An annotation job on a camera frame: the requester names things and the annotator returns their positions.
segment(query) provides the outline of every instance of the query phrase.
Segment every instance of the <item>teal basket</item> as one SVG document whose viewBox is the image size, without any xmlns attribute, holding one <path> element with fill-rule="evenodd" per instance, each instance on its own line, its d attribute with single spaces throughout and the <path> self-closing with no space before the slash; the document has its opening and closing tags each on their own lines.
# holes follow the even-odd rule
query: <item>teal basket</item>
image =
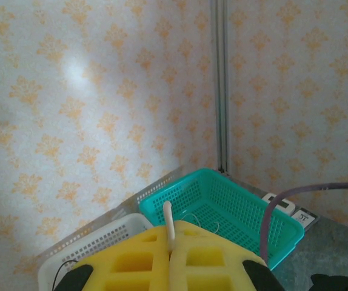
<svg viewBox="0 0 348 291">
<path fill-rule="evenodd" d="M 143 199 L 141 212 L 154 226 L 165 225 L 163 204 L 174 220 L 185 220 L 259 255 L 260 226 L 267 203 L 221 174 L 201 169 Z M 275 209 L 269 230 L 269 268 L 275 268 L 303 238 L 304 229 Z"/>
</svg>

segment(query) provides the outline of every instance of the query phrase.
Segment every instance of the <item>floral wallpaper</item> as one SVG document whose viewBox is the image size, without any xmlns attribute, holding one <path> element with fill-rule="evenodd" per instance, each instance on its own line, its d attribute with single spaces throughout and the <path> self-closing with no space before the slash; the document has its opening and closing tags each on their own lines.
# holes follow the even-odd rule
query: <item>floral wallpaper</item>
<svg viewBox="0 0 348 291">
<path fill-rule="evenodd" d="M 274 193 L 348 181 L 348 0 L 228 3 L 231 174 Z M 292 200 L 348 225 L 348 190 Z"/>
<path fill-rule="evenodd" d="M 0 290 L 180 164 L 216 167 L 209 1 L 0 0 Z"/>
</svg>

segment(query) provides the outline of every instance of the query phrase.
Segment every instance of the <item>plastic basket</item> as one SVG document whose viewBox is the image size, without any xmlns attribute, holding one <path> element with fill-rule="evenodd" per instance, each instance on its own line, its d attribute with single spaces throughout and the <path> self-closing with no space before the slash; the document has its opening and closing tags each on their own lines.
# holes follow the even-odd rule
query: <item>plastic basket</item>
<svg viewBox="0 0 348 291">
<path fill-rule="evenodd" d="M 52 291 L 56 272 L 63 262 L 70 259 L 79 261 L 151 227 L 151 223 L 143 215 L 134 213 L 115 220 L 80 238 L 43 263 L 38 272 L 39 291 Z M 61 268 L 56 285 L 72 269 L 73 265 L 74 263 L 67 263 Z"/>
<path fill-rule="evenodd" d="M 140 210 L 154 226 L 165 224 L 165 201 L 172 203 L 175 220 L 200 223 L 202 228 L 217 231 L 259 255 L 260 226 L 267 203 L 219 173 L 195 171 L 142 200 Z M 303 236 L 301 224 L 276 209 L 269 231 L 269 268 L 275 268 Z"/>
</svg>

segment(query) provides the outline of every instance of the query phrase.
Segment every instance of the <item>black cable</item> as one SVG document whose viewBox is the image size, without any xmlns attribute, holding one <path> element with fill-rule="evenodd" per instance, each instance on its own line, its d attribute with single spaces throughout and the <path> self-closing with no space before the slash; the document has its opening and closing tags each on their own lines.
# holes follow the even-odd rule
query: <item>black cable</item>
<svg viewBox="0 0 348 291">
<path fill-rule="evenodd" d="M 54 278 L 54 282 L 53 282 L 52 291 L 54 291 L 54 288 L 55 288 L 55 281 L 57 281 L 57 277 L 58 277 L 59 271 L 61 270 L 61 268 L 62 268 L 64 265 L 66 265 L 67 263 L 70 263 L 70 262 L 75 262 L 75 263 L 77 263 L 77 261 L 76 261 L 75 259 L 68 259 L 67 261 L 64 261 L 64 262 L 62 263 L 62 265 L 59 266 L 58 271 L 57 271 L 57 273 L 55 274 L 55 278 Z"/>
<path fill-rule="evenodd" d="M 287 191 L 276 195 L 274 199 L 271 200 L 270 204 L 267 206 L 266 211 L 264 212 L 263 220 L 261 223 L 260 230 L 260 256 L 262 259 L 268 263 L 268 239 L 269 239 L 269 227 L 271 214 L 275 206 L 290 196 L 303 193 L 303 192 L 312 192 L 312 191 L 323 191 L 323 190 L 336 190 L 336 189 L 348 189 L 348 182 L 341 183 L 327 183 L 327 184 L 314 184 L 309 186 L 303 186 L 298 188 L 293 188 Z"/>
</svg>

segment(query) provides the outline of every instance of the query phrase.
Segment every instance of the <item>white label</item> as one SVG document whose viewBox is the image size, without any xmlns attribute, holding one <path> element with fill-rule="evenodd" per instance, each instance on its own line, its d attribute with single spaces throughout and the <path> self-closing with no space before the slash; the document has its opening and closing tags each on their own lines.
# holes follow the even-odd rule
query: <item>white label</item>
<svg viewBox="0 0 348 291">
<path fill-rule="evenodd" d="M 315 220 L 315 217 L 311 216 L 310 214 L 308 214 L 302 210 L 298 210 L 291 217 L 293 219 L 297 220 L 300 224 L 302 224 L 304 229 Z"/>
<path fill-rule="evenodd" d="M 268 193 L 264 195 L 262 199 L 265 200 L 265 202 L 267 202 L 268 204 L 270 204 L 274 197 L 276 197 L 275 194 Z M 281 202 L 279 202 L 279 204 L 276 205 L 275 208 L 286 213 L 287 215 L 291 215 L 291 213 L 293 213 L 295 210 L 295 204 L 289 200 L 283 199 Z"/>
</svg>

